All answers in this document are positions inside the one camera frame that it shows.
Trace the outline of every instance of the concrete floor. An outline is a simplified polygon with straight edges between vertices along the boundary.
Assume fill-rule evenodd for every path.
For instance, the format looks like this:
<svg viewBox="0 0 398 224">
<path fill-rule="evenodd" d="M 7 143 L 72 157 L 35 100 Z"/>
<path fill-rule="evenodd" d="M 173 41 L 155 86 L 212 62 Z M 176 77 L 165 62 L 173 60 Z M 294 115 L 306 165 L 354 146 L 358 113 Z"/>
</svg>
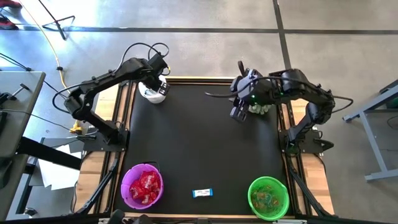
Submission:
<svg viewBox="0 0 398 224">
<path fill-rule="evenodd" d="M 277 28 L 272 0 L 43 2 L 57 18 L 76 15 L 74 26 Z M 23 3 L 40 24 L 50 22 L 37 1 Z M 285 29 L 398 29 L 395 0 L 279 0 L 279 6 Z M 11 12 L 13 15 L 3 13 L 15 23 L 33 23 L 24 9 Z M 56 32 L 47 35 L 66 70 L 68 85 L 114 68 L 124 49 L 134 42 L 168 44 L 170 54 L 166 59 L 175 76 L 235 77 L 239 74 L 238 60 L 263 74 L 284 69 L 278 34 L 70 32 L 67 41 Z M 286 41 L 293 67 L 301 69 L 311 82 L 355 100 L 352 107 L 334 114 L 319 127 L 323 138 L 335 143 L 324 158 L 335 213 L 345 218 L 397 222 L 398 177 L 365 182 L 365 174 L 379 171 L 376 159 L 360 121 L 346 124 L 341 117 L 398 77 L 398 35 L 287 34 Z M 49 83 L 62 88 L 51 49 L 40 32 L 0 31 L 0 44 L 1 52 L 36 71 L 44 71 Z M 144 47 L 137 47 L 128 56 L 146 57 L 146 52 Z M 0 67 L 8 65 L 0 61 Z M 44 86 L 34 113 L 71 126 L 73 119 L 52 107 L 53 94 Z M 336 107 L 345 103 L 337 101 Z M 35 118 L 30 120 L 25 135 L 37 141 L 41 137 L 69 136 L 64 129 Z M 38 217 L 68 213 L 70 190 L 36 192 L 28 206 L 39 211 Z M 48 208 L 39 200 L 41 195 L 67 197 L 54 200 Z M 11 213 L 9 218 L 17 218 Z"/>
</svg>

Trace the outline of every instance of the green bucket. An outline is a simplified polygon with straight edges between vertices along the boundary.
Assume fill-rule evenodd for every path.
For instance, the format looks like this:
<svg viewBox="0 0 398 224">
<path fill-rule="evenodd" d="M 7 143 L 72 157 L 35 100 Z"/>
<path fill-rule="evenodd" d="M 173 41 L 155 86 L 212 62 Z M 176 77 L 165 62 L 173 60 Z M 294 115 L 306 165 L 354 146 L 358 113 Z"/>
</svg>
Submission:
<svg viewBox="0 0 398 224">
<path fill-rule="evenodd" d="M 279 180 L 259 177 L 248 190 L 251 210 L 261 219 L 275 221 L 282 218 L 289 208 L 289 193 Z"/>
</svg>

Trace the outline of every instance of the black mat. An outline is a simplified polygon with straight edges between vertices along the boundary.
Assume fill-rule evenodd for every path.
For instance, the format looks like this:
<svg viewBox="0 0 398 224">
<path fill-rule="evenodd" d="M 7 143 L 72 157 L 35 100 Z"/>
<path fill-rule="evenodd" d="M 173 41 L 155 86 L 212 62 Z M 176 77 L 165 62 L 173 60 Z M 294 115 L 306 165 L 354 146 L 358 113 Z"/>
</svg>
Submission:
<svg viewBox="0 0 398 224">
<path fill-rule="evenodd" d="M 131 138 L 124 155 L 114 209 L 166 214 L 251 215 L 248 188 L 253 180 L 271 176 L 287 185 L 278 147 L 277 113 L 249 116 L 240 124 L 229 117 L 228 86 L 173 85 L 166 100 L 153 105 L 134 97 Z M 157 161 L 164 180 L 162 198 L 145 210 L 127 206 L 121 179 L 134 165 Z M 192 197 L 192 190 L 212 188 L 212 197 Z"/>
</svg>

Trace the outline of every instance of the pink bucket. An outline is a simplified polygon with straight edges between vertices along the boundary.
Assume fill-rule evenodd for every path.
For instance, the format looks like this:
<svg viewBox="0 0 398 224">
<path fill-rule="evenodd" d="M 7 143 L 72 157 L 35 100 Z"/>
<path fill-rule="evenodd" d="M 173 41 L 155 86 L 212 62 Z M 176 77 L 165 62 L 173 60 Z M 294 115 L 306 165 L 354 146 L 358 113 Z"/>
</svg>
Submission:
<svg viewBox="0 0 398 224">
<path fill-rule="evenodd" d="M 141 204 L 141 200 L 134 200 L 132 199 L 132 195 L 130 193 L 130 185 L 135 181 L 138 180 L 144 171 L 155 171 L 160 177 L 160 192 L 152 203 L 149 205 Z M 124 203 L 126 203 L 131 208 L 135 209 L 145 209 L 149 208 L 151 205 L 155 204 L 163 194 L 163 178 L 160 172 L 156 169 L 156 167 L 149 165 L 149 164 L 138 164 L 129 169 L 123 177 L 122 185 L 121 185 L 121 194 L 122 198 L 124 199 Z"/>
</svg>

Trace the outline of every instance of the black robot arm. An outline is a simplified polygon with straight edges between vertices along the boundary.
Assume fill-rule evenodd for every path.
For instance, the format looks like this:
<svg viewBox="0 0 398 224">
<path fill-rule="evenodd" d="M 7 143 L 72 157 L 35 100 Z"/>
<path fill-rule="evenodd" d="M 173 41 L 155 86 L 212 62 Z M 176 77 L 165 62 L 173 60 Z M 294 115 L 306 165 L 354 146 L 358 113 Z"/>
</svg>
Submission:
<svg viewBox="0 0 398 224">
<path fill-rule="evenodd" d="M 310 83 L 299 69 L 270 73 L 268 77 L 255 69 L 246 69 L 242 76 L 234 79 L 230 90 L 238 93 L 231 111 L 231 117 L 237 121 L 246 119 L 249 106 L 278 105 L 299 98 L 307 100 L 304 118 L 288 130 L 290 143 L 303 139 L 315 124 L 327 122 L 335 107 L 331 91 Z"/>
<path fill-rule="evenodd" d="M 167 68 L 163 57 L 161 54 L 155 54 L 150 60 L 130 58 L 123 62 L 116 71 L 109 71 L 104 75 L 82 82 L 69 94 L 64 105 L 73 118 L 87 121 L 98 128 L 98 132 L 103 135 L 107 144 L 117 144 L 121 142 L 122 136 L 120 136 L 115 123 L 103 120 L 91 110 L 95 95 L 126 80 L 142 82 L 146 87 L 166 95 L 169 86 L 159 80 L 159 75 L 163 69 Z"/>
</svg>

